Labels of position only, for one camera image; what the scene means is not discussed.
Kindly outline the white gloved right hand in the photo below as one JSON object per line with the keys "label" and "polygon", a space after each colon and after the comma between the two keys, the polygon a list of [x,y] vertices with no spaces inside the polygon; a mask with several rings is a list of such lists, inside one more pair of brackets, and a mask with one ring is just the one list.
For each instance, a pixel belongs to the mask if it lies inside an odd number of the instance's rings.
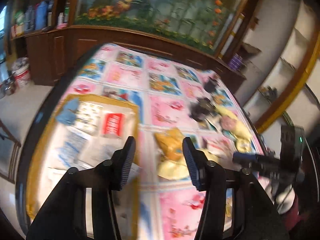
{"label": "white gloved right hand", "polygon": [[284,192],[280,193],[276,198],[272,195],[271,183],[266,186],[265,191],[272,203],[277,206],[276,210],[280,215],[287,213],[293,206],[296,195],[292,185],[288,186]]}

